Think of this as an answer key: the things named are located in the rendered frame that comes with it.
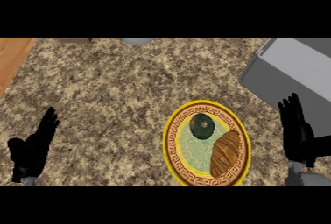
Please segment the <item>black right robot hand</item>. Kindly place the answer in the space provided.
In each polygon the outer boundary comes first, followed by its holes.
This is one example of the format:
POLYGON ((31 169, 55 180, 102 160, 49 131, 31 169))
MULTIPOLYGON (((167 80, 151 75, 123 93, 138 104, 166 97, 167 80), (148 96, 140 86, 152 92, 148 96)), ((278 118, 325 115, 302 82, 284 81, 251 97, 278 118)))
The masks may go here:
POLYGON ((291 94, 278 103, 278 108, 284 128, 284 154, 290 161, 300 162, 307 168, 313 168, 316 158, 331 156, 331 135, 315 136, 297 94, 291 94))

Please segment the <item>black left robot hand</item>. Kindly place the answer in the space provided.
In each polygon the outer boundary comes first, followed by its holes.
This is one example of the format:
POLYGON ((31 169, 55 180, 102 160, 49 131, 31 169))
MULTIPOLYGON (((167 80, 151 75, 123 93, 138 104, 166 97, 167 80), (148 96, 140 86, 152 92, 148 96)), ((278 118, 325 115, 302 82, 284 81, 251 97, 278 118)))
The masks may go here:
POLYGON ((49 145, 59 125, 58 114, 53 107, 46 111, 36 132, 27 140, 10 138, 8 147, 10 160, 15 163, 12 181, 22 183, 21 178, 39 177, 46 166, 49 145))

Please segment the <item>grey cardboard box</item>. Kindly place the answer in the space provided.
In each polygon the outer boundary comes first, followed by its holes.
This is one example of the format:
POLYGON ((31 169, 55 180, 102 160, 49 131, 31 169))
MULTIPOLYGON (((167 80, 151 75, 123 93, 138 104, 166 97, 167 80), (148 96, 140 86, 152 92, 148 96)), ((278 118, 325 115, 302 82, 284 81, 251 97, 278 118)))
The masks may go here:
POLYGON ((331 38, 269 38, 238 82, 275 110, 297 93, 315 135, 331 135, 331 38))

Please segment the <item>yellow rimmed patterned plate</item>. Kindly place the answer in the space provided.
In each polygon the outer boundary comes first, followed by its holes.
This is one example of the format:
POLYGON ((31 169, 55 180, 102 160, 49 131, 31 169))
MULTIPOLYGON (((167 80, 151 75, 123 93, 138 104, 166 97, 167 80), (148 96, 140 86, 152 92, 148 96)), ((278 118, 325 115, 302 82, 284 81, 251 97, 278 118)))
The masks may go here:
POLYGON ((251 143, 244 124, 235 113, 217 102, 189 101, 173 112, 163 132, 163 155, 173 177, 183 186, 238 186, 251 163, 251 143), (204 113, 214 122, 208 139, 191 132, 191 119, 204 113), (239 132, 239 157, 228 172, 214 178, 210 174, 213 143, 223 134, 239 132))

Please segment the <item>dark green squash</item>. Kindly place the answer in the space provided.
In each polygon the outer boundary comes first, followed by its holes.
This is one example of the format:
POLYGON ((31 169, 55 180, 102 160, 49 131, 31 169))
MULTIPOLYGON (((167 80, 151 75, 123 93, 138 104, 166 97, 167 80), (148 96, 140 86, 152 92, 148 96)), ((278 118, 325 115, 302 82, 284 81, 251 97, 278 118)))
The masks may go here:
POLYGON ((214 122, 213 119, 204 114, 198 113, 191 119, 191 133, 192 135, 206 140, 213 135, 214 122))

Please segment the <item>brown croissant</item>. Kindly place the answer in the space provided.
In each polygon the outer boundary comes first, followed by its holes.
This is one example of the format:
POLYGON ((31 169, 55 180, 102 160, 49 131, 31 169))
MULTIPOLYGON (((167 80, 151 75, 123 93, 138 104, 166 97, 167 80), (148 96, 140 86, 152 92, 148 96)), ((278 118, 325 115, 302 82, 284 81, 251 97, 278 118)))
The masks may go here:
POLYGON ((232 129, 214 141, 211 147, 210 174, 214 178, 219 178, 234 167, 239 157, 239 146, 239 132, 232 129))

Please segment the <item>pale grey object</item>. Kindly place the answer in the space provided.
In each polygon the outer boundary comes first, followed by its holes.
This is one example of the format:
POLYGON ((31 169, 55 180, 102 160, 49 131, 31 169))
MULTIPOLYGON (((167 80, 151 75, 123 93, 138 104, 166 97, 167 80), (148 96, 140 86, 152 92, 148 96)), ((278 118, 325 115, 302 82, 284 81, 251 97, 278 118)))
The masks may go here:
POLYGON ((145 46, 151 43, 154 38, 124 38, 123 41, 132 46, 145 46))

